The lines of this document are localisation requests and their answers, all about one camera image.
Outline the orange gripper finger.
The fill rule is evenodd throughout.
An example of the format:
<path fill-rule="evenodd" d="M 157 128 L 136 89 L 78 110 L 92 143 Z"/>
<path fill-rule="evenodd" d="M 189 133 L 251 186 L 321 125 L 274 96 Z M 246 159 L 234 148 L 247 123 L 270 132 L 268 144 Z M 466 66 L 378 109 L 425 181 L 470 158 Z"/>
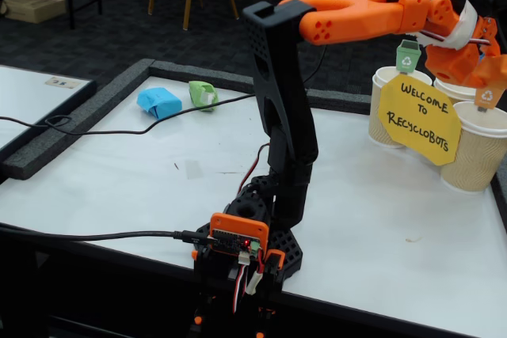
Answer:
<path fill-rule="evenodd" d="M 484 56 L 499 56 L 500 46 L 497 42 L 497 22 L 492 17 L 479 17 L 478 18 L 480 38 L 487 40 L 488 44 L 480 43 L 480 52 Z"/>

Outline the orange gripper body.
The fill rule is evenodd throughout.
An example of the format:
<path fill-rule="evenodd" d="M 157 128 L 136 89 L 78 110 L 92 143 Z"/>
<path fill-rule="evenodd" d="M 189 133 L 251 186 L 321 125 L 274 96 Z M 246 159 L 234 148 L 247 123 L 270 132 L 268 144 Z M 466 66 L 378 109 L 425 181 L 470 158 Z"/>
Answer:
<path fill-rule="evenodd" d="M 464 87 L 481 87 L 482 81 L 472 72 L 479 63 L 477 44 L 467 44 L 460 50 L 428 45 L 426 68 L 439 80 Z"/>

